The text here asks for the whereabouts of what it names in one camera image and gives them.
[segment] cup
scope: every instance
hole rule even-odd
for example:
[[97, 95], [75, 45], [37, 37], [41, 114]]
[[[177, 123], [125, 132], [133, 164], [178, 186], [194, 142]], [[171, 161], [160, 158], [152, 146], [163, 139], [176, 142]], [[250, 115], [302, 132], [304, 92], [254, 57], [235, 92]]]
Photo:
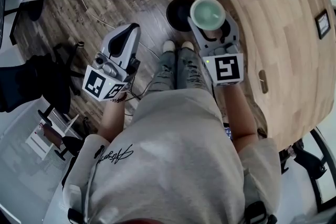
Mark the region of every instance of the cup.
[[223, 25], [226, 13], [217, 0], [196, 0], [190, 8], [190, 17], [198, 28], [214, 31]]

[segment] wire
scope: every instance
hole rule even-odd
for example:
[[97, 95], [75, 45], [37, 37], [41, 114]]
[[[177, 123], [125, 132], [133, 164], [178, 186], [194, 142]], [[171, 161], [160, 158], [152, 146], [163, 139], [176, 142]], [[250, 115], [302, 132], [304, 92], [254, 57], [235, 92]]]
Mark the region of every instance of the wire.
[[[113, 26], [111, 26], [111, 25], [109, 25], [109, 24], [103, 22], [103, 21], [102, 21], [101, 19], [99, 19], [96, 15], [94, 15], [94, 14], [89, 10], [89, 8], [88, 8], [88, 6], [85, 4], [84, 0], [81, 0], [81, 1], [82, 1], [83, 5], [84, 5], [86, 11], [87, 11], [93, 18], [95, 18], [97, 21], [101, 22], [102, 24], [104, 24], [104, 25], [106, 25], [106, 26], [108, 26], [108, 27], [111, 27], [112, 29], [115, 29], [115, 27], [113, 27]], [[156, 54], [153, 50], [151, 50], [149, 47], [145, 46], [145, 45], [142, 44], [141, 42], [139, 42], [139, 44], [140, 44], [141, 46], [143, 46], [145, 49], [147, 49], [148, 51], [150, 51], [150, 52], [151, 52], [157, 59], [160, 58], [160, 57], [157, 56], [157, 54]], [[135, 99], [135, 98], [138, 98], [139, 100], [141, 100], [141, 96], [144, 95], [144, 93], [146, 92], [147, 88], [149, 87], [149, 85], [150, 85], [151, 82], [152, 82], [152, 80], [151, 80], [151, 81], [148, 83], [148, 85], [146, 86], [146, 88], [144, 89], [144, 91], [143, 91], [140, 95], [136, 95], [136, 94], [134, 94], [134, 93], [132, 92], [134, 81], [135, 81], [135, 78], [134, 78], [133, 81], [132, 81], [132, 86], [131, 86], [131, 90], [130, 90], [130, 94], [133, 95], [133, 97], [130, 98], [130, 99], [125, 100], [125, 102], [130, 101], [130, 100]]]
[[[106, 26], [111, 27], [112, 29], [115, 29], [115, 27], [113, 27], [113, 26], [111, 26], [111, 25], [109, 25], [109, 24], [103, 22], [103, 21], [102, 21], [101, 19], [99, 19], [97, 16], [95, 16], [94, 14], [92, 14], [91, 11], [89, 10], [88, 6], [85, 4], [84, 0], [81, 0], [81, 1], [82, 1], [83, 5], [84, 5], [86, 11], [87, 11], [93, 18], [95, 18], [96, 20], [98, 20], [98, 21], [101, 22], [102, 24], [105, 24]], [[145, 46], [145, 45], [144, 45], [143, 43], [141, 43], [141, 42], [139, 42], [139, 44], [140, 44], [141, 46], [143, 46], [144, 48], [146, 48], [147, 50], [149, 50], [149, 51], [150, 51], [156, 58], [159, 59], [159, 57], [157, 56], [157, 54], [156, 54], [153, 50], [151, 50], [149, 47]]]
[[147, 84], [146, 88], [144, 89], [144, 91], [140, 95], [135, 95], [134, 93], [131, 92], [131, 94], [133, 96], [136, 96], [136, 97], [132, 97], [130, 99], [127, 99], [127, 100], [125, 100], [125, 102], [130, 101], [130, 100], [135, 99], [135, 98], [139, 98], [141, 100], [140, 96], [144, 95], [144, 93], [146, 92], [146, 90], [149, 87], [149, 85], [151, 84], [151, 82], [152, 82], [152, 80]]

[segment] person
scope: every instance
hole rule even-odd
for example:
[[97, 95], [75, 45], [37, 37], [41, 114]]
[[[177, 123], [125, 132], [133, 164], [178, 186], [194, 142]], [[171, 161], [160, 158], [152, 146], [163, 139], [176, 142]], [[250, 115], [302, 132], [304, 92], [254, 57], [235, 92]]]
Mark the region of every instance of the person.
[[240, 86], [223, 91], [232, 141], [193, 44], [185, 42], [176, 60], [175, 44], [166, 41], [130, 126], [123, 129], [124, 102], [107, 103], [98, 134], [86, 138], [66, 180], [66, 205], [84, 223], [232, 224], [244, 220], [256, 193], [276, 213], [277, 147], [258, 138]]

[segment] black cable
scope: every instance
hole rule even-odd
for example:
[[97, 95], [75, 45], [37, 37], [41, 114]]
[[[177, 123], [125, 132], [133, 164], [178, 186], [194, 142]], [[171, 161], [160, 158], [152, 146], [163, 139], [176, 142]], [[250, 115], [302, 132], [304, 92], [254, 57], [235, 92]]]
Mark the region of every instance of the black cable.
[[134, 94], [134, 93], [131, 92], [131, 94], [132, 94], [133, 96], [135, 96], [135, 97], [132, 97], [132, 98], [130, 98], [130, 99], [127, 99], [127, 100], [125, 100], [125, 102], [130, 101], [130, 100], [135, 99], [135, 98], [138, 98], [139, 100], [141, 100], [140, 96], [144, 95], [144, 93], [146, 92], [146, 90], [147, 90], [147, 88], [149, 87], [149, 85], [151, 84], [151, 82], [152, 82], [152, 80], [148, 83], [148, 85], [146, 86], [146, 88], [144, 89], [144, 91], [143, 91], [141, 94], [136, 95], [136, 94]]
[[212, 90], [212, 96], [213, 96], [213, 98], [215, 99], [216, 104], [218, 105], [218, 103], [217, 103], [217, 99], [216, 99], [216, 95], [215, 95], [214, 85], [213, 85], [212, 83], [211, 83], [211, 90]]

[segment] shoe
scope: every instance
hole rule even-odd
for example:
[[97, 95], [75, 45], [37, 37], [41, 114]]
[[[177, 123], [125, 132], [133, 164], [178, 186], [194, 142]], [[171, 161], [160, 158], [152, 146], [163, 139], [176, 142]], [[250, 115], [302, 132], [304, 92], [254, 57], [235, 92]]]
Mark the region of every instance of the shoe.
[[189, 48], [190, 50], [194, 50], [194, 45], [190, 41], [186, 41], [183, 43], [182, 48]]
[[166, 51], [174, 52], [175, 50], [176, 48], [175, 48], [175, 44], [173, 41], [171, 40], [165, 41], [165, 43], [163, 44], [163, 53], [165, 53]]

